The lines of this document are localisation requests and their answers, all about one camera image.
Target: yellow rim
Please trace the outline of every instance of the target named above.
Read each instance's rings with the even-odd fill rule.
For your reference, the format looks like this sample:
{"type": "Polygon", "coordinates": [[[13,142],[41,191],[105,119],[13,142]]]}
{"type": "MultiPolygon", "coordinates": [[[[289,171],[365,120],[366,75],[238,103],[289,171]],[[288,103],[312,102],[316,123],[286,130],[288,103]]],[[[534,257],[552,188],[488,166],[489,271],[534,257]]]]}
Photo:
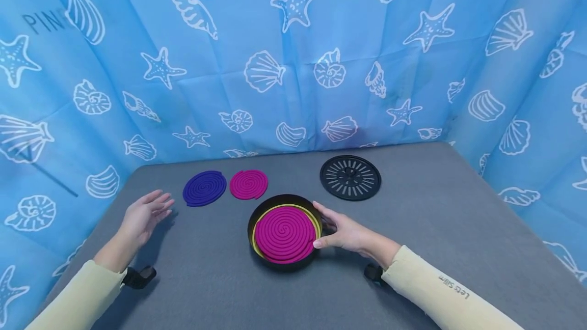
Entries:
{"type": "Polygon", "coordinates": [[[281,208],[284,206],[292,206],[292,207],[296,207],[298,209],[301,209],[302,211],[304,211],[304,213],[308,216],[308,218],[310,218],[310,221],[312,221],[312,225],[314,226],[314,230],[316,231],[316,238],[320,237],[322,234],[322,225],[318,223],[318,221],[316,220],[316,217],[314,217],[314,214],[310,213],[310,211],[308,209],[306,209],[305,207],[296,205],[296,204],[281,204],[278,206],[274,206],[271,209],[268,209],[265,213],[263,213],[259,219],[257,219],[257,221],[255,222],[255,226],[253,227],[253,232],[252,232],[252,237],[251,237],[251,242],[253,244],[253,249],[255,250],[255,252],[265,258],[265,256],[263,255],[263,253],[260,251],[259,247],[256,245],[256,241],[255,241],[255,229],[256,229],[256,225],[257,223],[259,223],[259,221],[261,219],[263,219],[263,217],[265,217],[265,215],[267,213],[269,213],[271,210],[277,209],[277,208],[281,208]]]}

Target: beige sleeve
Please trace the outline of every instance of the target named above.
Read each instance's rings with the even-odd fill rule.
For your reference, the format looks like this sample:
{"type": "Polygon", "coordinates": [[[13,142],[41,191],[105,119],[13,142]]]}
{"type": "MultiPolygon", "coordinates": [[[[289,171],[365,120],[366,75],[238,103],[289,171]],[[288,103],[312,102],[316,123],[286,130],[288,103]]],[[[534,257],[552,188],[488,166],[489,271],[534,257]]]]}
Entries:
{"type": "Polygon", "coordinates": [[[112,304],[126,275],[90,260],[25,330],[87,330],[112,304]]]}
{"type": "Polygon", "coordinates": [[[424,310],[442,330],[523,330],[500,310],[406,246],[395,254],[382,279],[424,310]]]}

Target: black wrist strap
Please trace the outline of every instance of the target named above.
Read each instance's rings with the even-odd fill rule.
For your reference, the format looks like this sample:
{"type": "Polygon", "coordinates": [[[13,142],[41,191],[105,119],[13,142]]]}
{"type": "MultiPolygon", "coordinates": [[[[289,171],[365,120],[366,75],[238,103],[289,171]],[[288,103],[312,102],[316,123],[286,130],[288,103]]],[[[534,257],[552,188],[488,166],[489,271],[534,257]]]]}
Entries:
{"type": "Polygon", "coordinates": [[[376,267],[373,264],[369,264],[365,267],[363,274],[373,283],[380,285],[380,287],[389,286],[381,277],[383,275],[383,268],[380,266],[376,267]]]}
{"type": "Polygon", "coordinates": [[[157,271],[152,266],[144,267],[141,271],[128,267],[122,283],[134,290],[142,290],[156,275],[157,271]]]}

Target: blue fabric backdrop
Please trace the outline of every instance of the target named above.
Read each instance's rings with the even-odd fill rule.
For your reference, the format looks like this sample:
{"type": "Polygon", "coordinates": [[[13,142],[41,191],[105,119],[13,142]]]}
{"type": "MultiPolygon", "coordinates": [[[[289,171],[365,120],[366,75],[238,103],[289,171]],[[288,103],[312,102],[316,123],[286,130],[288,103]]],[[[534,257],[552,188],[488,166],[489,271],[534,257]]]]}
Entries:
{"type": "Polygon", "coordinates": [[[0,327],[138,167],[447,141],[587,284],[584,0],[0,0],[0,327]]]}

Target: gray tabletop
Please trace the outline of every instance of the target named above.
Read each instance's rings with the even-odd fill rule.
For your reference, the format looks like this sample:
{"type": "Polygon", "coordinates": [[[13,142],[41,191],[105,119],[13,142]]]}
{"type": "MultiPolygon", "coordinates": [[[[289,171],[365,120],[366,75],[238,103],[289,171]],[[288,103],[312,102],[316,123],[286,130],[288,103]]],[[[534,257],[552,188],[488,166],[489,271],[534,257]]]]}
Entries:
{"type": "Polygon", "coordinates": [[[277,273],[251,256],[247,222],[278,194],[297,194],[349,215],[408,245],[505,312],[526,330],[577,330],[587,323],[587,291],[499,196],[444,143],[165,164],[137,170],[104,214],[47,301],[115,233],[127,206],[162,188],[173,219],[158,227],[135,268],[152,264],[147,288],[125,288],[94,329],[437,329],[424,312],[363,276],[368,261],[325,249],[309,267],[277,273]],[[377,195],[347,202],[320,183],[322,163],[350,153],[382,175],[377,195]],[[187,207],[184,184],[213,169],[229,179],[260,169],[269,188],[259,200],[227,190],[205,207],[187,207]]]}

